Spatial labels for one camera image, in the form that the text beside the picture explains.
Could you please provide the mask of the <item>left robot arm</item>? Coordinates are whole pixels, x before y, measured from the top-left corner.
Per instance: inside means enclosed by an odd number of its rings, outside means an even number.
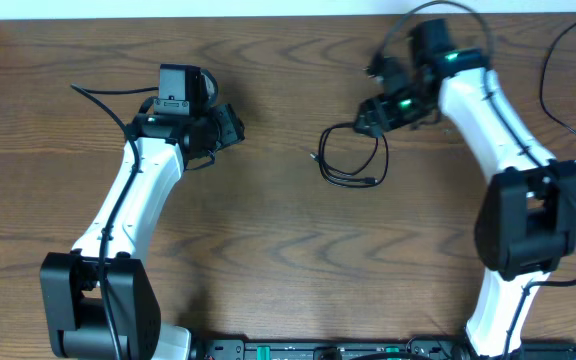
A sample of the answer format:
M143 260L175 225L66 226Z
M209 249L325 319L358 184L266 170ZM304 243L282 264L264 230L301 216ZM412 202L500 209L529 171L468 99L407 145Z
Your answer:
M93 222L39 272L52 352L73 359L196 359L191 332L166 324L145 262L173 187L199 159L244 140L244 124L206 69L163 64L133 121L122 164Z

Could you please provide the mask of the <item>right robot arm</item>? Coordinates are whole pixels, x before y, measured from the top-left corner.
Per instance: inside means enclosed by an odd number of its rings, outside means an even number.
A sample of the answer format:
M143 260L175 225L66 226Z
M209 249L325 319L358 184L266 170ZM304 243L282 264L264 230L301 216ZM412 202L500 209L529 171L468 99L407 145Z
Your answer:
M431 111L447 117L475 156L487 182L474 241L485 272L466 323L472 359L516 359L535 293L576 247L576 163L559 161L514 111L490 53L459 49L444 20L408 33L414 74L380 46L366 71L382 94L359 107L355 132L381 137Z

